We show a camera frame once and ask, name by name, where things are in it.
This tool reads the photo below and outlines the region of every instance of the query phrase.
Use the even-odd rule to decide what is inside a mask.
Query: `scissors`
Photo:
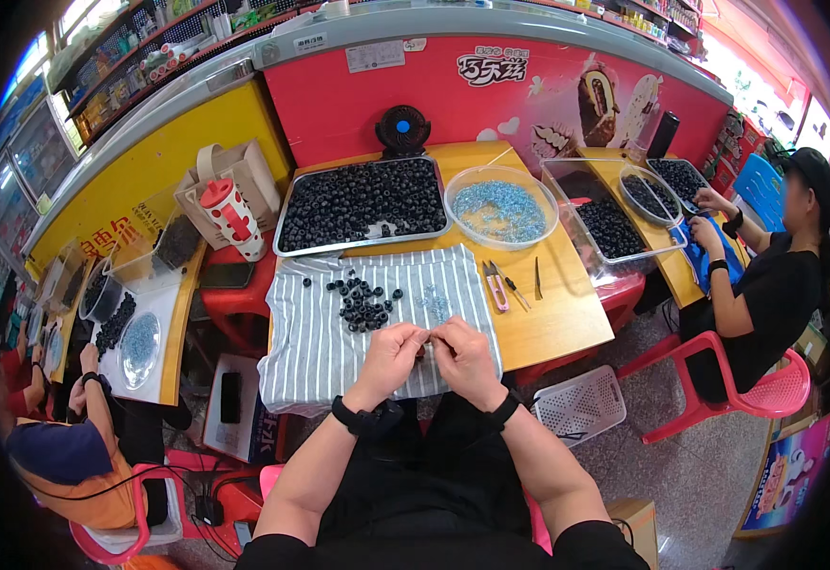
[[[497,269],[492,267],[488,267],[487,264],[481,262],[481,267],[484,269],[484,277],[488,280],[488,286],[490,287],[490,296],[494,297],[494,303],[497,304],[497,308],[500,309],[500,312],[504,312],[510,308],[510,303],[507,301],[507,294],[503,289],[503,282],[500,281],[500,274],[497,272]],[[497,283],[494,283],[494,277],[497,277]]]

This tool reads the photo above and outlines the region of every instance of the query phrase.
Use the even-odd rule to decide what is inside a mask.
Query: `hand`
[[[352,411],[371,411],[392,396],[409,378],[415,355],[429,334],[411,323],[396,323],[376,331],[357,382],[342,396],[345,407]]]
[[[73,389],[70,390],[69,407],[76,413],[77,416],[82,415],[82,410],[86,406],[86,387],[82,383],[82,379],[73,384]]]
[[[82,373],[98,372],[98,347],[88,343],[82,352],[79,353],[79,363],[82,365]]]
[[[688,222],[690,224],[690,237],[706,250],[709,260],[725,259],[725,247],[722,245],[722,238],[716,232],[716,226],[702,216],[694,216]]]
[[[696,191],[694,196],[694,204],[700,208],[708,208],[724,212],[728,218],[733,218],[738,214],[738,208],[733,203],[723,198],[713,188],[700,188]]]
[[[507,397],[490,359],[488,337],[458,314],[430,331],[440,375],[456,394],[481,411],[494,411]]]

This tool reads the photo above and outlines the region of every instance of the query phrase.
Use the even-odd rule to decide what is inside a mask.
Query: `blue fabric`
[[[718,227],[718,224],[712,219],[712,216],[704,215],[703,217],[706,218],[714,228],[716,228],[716,234],[718,234],[719,239],[722,240],[722,247],[725,249],[725,261],[728,263],[728,278],[731,280],[731,284],[735,285],[738,283],[741,276],[744,275],[744,267],[741,266],[738,256],[735,255],[734,248],[732,248],[731,244],[728,242],[728,237],[724,232],[722,232],[722,229]],[[687,247],[682,250],[684,252],[684,257],[687,257],[687,262],[694,270],[694,281],[696,281],[696,284],[699,285],[705,295],[709,295],[710,284],[709,280],[706,278],[706,274],[709,270],[709,256],[706,254],[706,250],[700,247],[700,245],[694,242],[693,238],[690,237],[690,226],[687,224],[687,220],[682,221],[677,228],[672,228],[671,234],[674,235],[675,239],[679,242],[681,241],[681,234],[687,238]]]
[[[72,426],[23,423],[10,432],[6,451],[22,469],[57,485],[79,485],[114,470],[105,441],[89,420]]]

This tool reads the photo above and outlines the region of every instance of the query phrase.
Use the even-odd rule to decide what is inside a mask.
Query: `white plastic basket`
[[[614,369],[602,366],[535,392],[533,412],[544,427],[572,447],[627,417]]]

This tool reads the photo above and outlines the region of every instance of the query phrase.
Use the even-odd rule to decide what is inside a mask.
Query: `striped cloth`
[[[286,259],[275,272],[266,302],[272,308],[272,350],[257,364],[260,397],[272,413],[312,417],[327,410],[333,398],[357,379],[370,333],[352,333],[338,312],[342,297],[325,286],[336,279],[348,280],[348,271],[371,288],[395,289],[405,296],[393,302],[386,325],[406,321],[423,328],[439,325],[438,318],[420,302],[423,297],[445,297],[449,315],[459,314],[488,336],[498,376],[503,373],[497,335],[490,322],[484,279],[477,273],[475,255],[464,245],[443,250],[391,256]],[[313,281],[304,287],[302,281]],[[416,362],[409,380],[394,399],[422,398],[449,391],[440,377],[433,349]]]

